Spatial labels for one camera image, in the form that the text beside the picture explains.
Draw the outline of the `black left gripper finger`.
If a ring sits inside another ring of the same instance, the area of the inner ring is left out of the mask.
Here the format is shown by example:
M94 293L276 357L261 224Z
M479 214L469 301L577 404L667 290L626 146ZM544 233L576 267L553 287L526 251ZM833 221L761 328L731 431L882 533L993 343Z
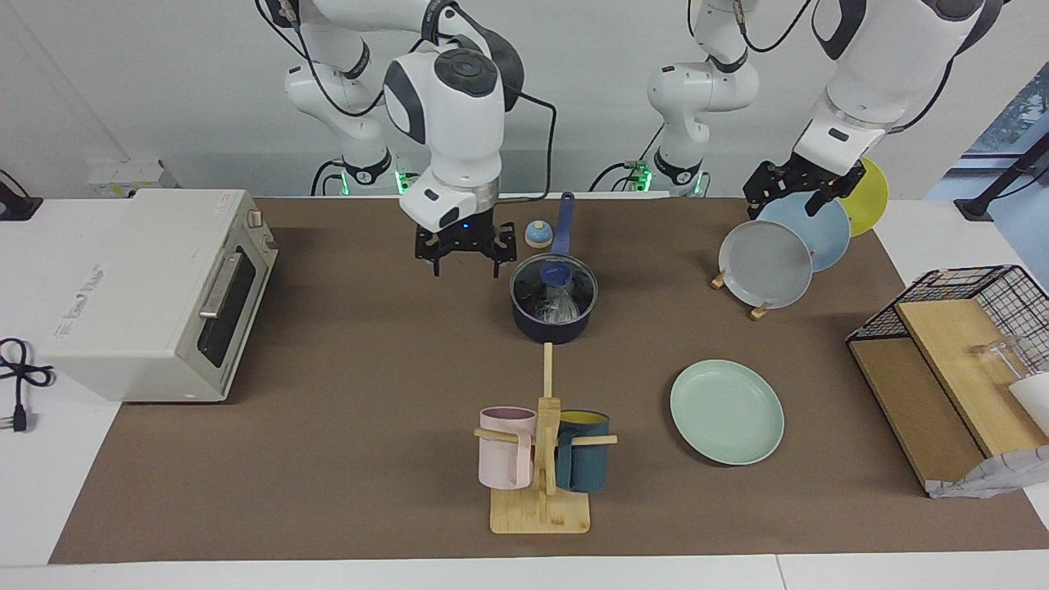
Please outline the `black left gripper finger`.
M765 206L779 198L779 168L772 161L762 161L744 183L747 216L756 220Z
M862 163L855 163L842 178L821 180L812 197L806 202L806 215L816 217L817 213L830 202L850 197L851 192L865 176L866 168Z

